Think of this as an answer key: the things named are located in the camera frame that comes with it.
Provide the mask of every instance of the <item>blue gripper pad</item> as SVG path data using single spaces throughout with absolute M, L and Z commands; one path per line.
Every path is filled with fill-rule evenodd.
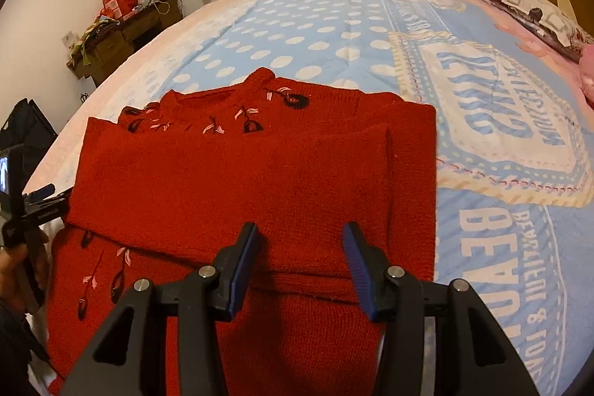
M 234 248 L 241 250 L 235 273 L 231 279 L 231 294 L 229 297 L 228 313 L 231 319 L 244 305 L 245 293 L 248 290 L 249 278 L 260 249 L 260 232 L 252 223 L 246 223 L 239 235 L 239 240 Z
M 359 307 L 372 322 L 381 319 L 381 294 L 384 286 L 384 271 L 389 267 L 388 259 L 381 249 L 367 244 L 356 222 L 345 225 L 343 250 L 353 279 Z

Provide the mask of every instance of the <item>black bag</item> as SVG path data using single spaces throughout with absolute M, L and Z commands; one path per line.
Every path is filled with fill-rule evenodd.
M 0 129 L 0 151 L 23 144 L 23 186 L 52 146 L 58 134 L 33 100 L 19 101 Z

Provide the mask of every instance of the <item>black sleeve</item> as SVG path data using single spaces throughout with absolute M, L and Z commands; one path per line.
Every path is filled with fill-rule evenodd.
M 26 319 L 15 316 L 0 299 L 0 394 L 39 396 L 27 373 L 31 361 L 27 328 Z

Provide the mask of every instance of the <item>blue bedspread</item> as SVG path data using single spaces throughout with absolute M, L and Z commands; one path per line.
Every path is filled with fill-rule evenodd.
M 257 0 L 210 37 L 199 24 L 122 96 L 141 105 L 266 66 L 433 104 L 435 280 L 470 281 L 540 393 L 558 395 L 594 347 L 588 108 L 563 63 L 532 54 L 536 41 L 502 29 L 506 14 L 491 9 L 480 0 Z

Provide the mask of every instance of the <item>human hand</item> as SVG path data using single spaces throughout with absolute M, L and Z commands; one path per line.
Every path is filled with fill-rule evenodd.
M 46 233 L 38 229 L 43 243 L 49 242 Z M 0 250 L 0 297 L 6 306 L 15 313 L 25 313 L 27 305 L 14 269 L 29 256 L 25 244 L 17 245 L 11 249 Z M 48 254 L 45 249 L 40 250 L 37 260 L 33 264 L 35 269 L 35 280 L 39 288 L 45 290 L 49 279 Z

